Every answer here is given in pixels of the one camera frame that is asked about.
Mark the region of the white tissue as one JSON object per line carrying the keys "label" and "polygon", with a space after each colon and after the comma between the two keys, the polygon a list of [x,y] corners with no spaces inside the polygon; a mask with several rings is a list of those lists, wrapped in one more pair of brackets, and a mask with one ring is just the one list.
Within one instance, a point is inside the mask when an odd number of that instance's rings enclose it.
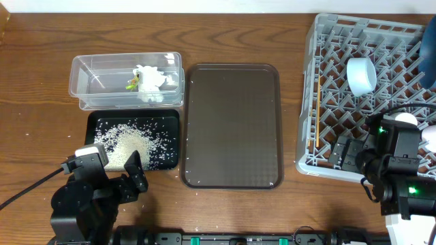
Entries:
{"label": "white tissue", "polygon": [[163,72],[158,71],[157,67],[136,65],[133,74],[138,80],[139,99],[145,103],[161,103],[164,100],[160,92],[160,87],[166,81]]}

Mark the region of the yellow green snack wrapper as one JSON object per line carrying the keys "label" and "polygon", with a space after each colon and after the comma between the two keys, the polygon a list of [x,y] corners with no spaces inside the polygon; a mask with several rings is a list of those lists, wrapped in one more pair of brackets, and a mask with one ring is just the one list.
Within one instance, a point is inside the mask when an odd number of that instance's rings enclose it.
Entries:
{"label": "yellow green snack wrapper", "polygon": [[125,87],[127,90],[134,90],[139,84],[139,75],[135,76],[131,80],[128,81],[128,85]]}

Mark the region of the pink-tinted white cup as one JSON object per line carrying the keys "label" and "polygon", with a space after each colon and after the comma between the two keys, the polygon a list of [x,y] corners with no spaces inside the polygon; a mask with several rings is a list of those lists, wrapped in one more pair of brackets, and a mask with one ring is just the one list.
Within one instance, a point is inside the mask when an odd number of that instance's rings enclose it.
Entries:
{"label": "pink-tinted white cup", "polygon": [[426,142],[425,148],[436,153],[436,126],[427,126],[422,130],[422,140]]}

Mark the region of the dark blue plate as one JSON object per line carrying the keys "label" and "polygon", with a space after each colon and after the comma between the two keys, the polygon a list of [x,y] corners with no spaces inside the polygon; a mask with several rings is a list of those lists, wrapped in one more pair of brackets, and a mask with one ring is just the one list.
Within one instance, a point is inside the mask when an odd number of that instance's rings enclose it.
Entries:
{"label": "dark blue plate", "polygon": [[420,84],[425,89],[435,89],[435,16],[426,25],[420,46],[418,71],[424,73]]}

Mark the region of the light blue bowl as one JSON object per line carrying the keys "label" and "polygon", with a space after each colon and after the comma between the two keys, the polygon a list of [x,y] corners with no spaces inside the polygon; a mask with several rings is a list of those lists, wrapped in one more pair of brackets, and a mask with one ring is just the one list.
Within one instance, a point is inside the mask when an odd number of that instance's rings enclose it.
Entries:
{"label": "light blue bowl", "polygon": [[375,90],[377,75],[370,58],[350,58],[347,62],[346,75],[350,90],[355,97]]}

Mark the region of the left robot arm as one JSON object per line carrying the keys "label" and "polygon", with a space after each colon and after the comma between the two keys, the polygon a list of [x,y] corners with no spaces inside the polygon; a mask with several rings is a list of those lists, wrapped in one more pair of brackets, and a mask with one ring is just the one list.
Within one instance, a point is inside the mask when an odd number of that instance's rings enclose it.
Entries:
{"label": "left robot arm", "polygon": [[132,152],[124,164],[127,174],[117,178],[107,176],[97,153],[75,157],[62,167],[71,176],[51,199],[54,242],[108,244],[119,206],[148,191],[139,152]]}

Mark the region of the pile of white rice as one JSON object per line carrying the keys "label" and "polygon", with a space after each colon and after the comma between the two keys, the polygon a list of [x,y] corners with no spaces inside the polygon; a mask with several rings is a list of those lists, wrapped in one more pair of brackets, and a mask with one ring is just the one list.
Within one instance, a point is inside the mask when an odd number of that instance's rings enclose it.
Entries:
{"label": "pile of white rice", "polygon": [[107,171],[123,171],[137,150],[145,171],[172,169],[178,161],[178,119],[168,117],[101,118],[91,136],[104,145]]}

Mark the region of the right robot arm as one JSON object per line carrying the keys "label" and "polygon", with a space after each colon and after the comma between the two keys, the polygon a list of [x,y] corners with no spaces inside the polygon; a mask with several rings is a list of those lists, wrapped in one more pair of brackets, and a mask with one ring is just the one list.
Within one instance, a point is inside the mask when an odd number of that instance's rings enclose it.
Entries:
{"label": "right robot arm", "polygon": [[329,162],[362,174],[360,184],[380,205],[391,244],[434,244],[435,179],[418,174],[420,130],[390,116],[367,124],[365,140],[338,137]]}

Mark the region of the green-tinted white cup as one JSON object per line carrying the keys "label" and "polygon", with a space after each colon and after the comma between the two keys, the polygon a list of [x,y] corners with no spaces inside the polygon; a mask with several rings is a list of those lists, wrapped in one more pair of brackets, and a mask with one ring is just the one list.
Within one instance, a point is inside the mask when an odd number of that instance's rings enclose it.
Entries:
{"label": "green-tinted white cup", "polygon": [[413,114],[410,114],[407,112],[395,112],[395,113],[391,114],[390,117],[392,117],[396,121],[401,121],[404,123],[407,122],[407,123],[415,125],[415,126],[418,125],[417,118]]}

